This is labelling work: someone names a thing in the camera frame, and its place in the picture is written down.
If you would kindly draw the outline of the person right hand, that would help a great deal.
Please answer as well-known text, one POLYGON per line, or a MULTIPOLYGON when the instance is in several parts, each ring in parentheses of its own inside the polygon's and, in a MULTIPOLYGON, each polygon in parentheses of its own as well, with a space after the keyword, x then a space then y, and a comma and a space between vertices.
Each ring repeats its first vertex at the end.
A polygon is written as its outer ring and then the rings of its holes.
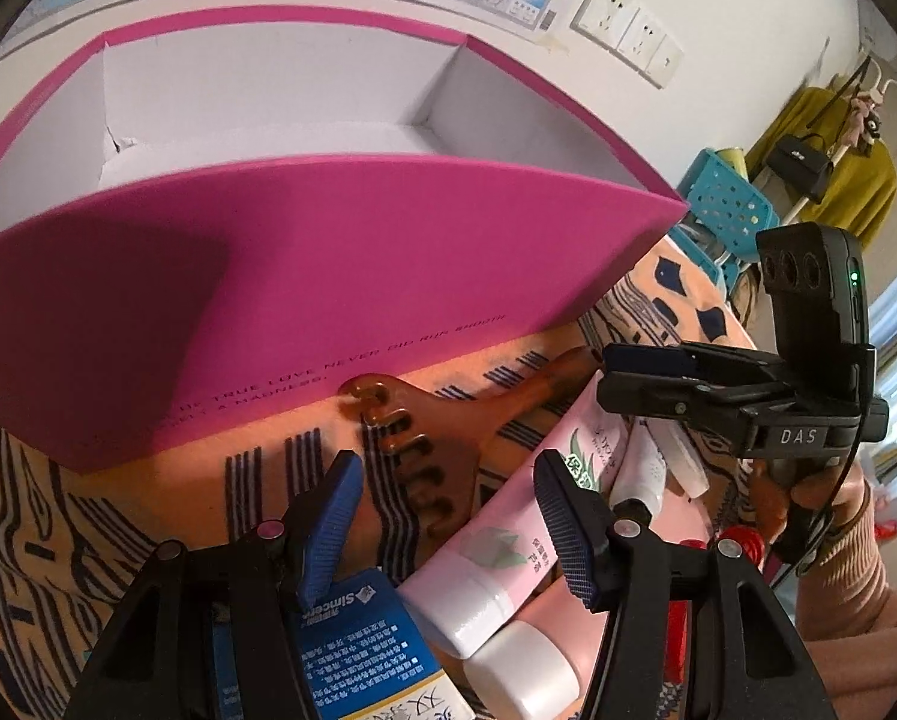
POLYGON ((769 476, 767 463, 756 460, 749 477, 749 500, 756 515, 756 530, 764 541, 772 544, 784 533, 793 505, 819 512, 830 499, 832 525, 841 528, 852 522, 868 502, 868 483, 856 461, 848 468, 844 481, 839 481, 841 474, 841 468, 827 468, 785 489, 769 476))

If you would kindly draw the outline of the pink sleeve forearm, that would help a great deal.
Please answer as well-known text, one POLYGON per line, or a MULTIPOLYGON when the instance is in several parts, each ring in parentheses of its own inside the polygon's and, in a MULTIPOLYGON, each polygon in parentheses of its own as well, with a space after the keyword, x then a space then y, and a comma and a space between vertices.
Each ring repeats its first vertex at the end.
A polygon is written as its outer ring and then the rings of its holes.
POLYGON ((886 718, 897 702, 897 587, 876 541, 871 486, 850 498, 798 582, 796 627, 841 718, 886 718))

